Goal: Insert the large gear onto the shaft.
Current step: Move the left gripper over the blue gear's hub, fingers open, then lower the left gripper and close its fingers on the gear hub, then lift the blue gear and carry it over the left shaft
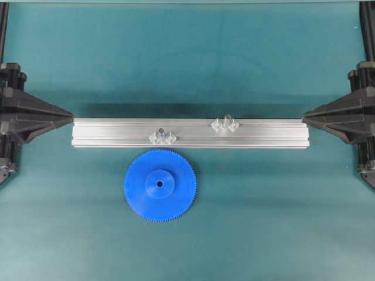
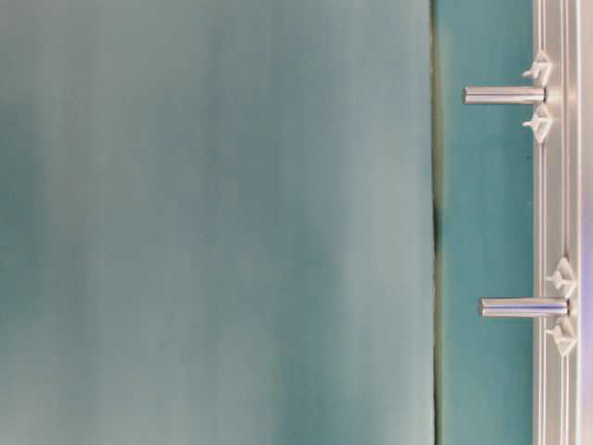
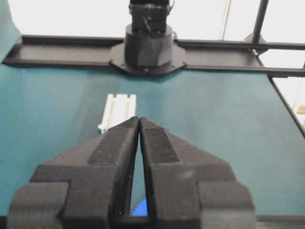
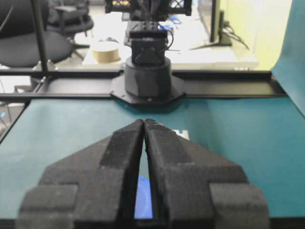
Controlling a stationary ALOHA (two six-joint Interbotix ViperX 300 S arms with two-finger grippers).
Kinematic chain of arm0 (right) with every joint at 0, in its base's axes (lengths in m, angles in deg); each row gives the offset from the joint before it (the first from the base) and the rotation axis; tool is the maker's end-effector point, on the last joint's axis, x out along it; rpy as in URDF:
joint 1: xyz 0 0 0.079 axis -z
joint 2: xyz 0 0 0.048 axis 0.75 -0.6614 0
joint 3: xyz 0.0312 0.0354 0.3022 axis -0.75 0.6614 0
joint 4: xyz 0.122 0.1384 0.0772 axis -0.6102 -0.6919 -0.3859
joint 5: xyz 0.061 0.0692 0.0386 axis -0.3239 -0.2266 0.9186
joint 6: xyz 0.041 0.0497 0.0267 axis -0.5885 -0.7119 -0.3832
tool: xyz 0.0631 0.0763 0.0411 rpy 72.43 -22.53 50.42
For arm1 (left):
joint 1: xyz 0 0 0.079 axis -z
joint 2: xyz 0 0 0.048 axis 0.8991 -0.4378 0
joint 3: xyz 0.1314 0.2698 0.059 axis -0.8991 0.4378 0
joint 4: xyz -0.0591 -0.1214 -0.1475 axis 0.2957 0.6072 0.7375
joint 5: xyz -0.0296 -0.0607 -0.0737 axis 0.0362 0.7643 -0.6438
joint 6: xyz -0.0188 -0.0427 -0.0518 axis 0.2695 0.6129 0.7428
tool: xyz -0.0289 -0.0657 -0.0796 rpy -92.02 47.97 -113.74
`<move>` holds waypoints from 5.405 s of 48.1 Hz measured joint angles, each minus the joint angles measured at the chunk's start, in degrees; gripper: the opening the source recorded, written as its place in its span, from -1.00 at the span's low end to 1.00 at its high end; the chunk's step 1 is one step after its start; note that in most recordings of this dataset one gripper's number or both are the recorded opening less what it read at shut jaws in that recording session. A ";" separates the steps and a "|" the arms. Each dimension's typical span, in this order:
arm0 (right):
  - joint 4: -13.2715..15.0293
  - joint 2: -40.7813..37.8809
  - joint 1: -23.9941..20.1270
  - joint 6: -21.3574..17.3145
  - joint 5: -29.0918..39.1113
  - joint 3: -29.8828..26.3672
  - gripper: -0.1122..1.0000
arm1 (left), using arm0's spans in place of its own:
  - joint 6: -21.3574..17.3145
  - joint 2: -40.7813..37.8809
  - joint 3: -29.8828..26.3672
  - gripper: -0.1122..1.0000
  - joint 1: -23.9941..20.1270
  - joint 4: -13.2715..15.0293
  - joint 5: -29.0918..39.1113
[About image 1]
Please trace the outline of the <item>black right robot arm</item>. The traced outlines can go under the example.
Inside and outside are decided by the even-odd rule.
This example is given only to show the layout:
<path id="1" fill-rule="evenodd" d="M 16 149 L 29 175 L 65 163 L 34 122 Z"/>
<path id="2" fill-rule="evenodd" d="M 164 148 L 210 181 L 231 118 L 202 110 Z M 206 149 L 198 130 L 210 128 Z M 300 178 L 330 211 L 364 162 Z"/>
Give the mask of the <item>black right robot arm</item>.
<path id="1" fill-rule="evenodd" d="M 302 122 L 357 144 L 374 136 L 374 2 L 359 4 L 366 60 L 348 73 L 351 92 L 302 116 Z"/>

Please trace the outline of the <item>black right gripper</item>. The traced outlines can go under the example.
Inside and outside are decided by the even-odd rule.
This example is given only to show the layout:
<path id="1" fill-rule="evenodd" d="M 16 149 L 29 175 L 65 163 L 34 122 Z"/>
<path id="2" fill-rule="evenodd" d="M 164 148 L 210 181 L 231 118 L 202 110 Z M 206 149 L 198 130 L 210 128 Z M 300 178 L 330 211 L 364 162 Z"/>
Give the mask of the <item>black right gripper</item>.
<path id="1" fill-rule="evenodd" d="M 374 120 L 329 122 L 325 118 L 374 113 L 374 61 L 361 61 L 348 72 L 347 79 L 349 94 L 304 113 L 302 122 L 337 136 L 346 144 L 356 144 L 374 136 Z"/>

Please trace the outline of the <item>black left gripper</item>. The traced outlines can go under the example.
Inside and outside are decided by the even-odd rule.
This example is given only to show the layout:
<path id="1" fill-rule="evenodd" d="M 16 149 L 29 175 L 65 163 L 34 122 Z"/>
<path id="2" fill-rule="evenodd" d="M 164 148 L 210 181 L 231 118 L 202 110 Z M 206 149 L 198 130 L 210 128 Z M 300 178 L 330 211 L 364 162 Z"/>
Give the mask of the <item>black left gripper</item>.
<path id="1" fill-rule="evenodd" d="M 27 79 L 18 63 L 1 63 L 1 112 L 65 118 L 1 121 L 1 135 L 6 135 L 11 141 L 20 144 L 30 143 L 46 132 L 72 123 L 74 119 L 71 112 L 24 92 Z"/>

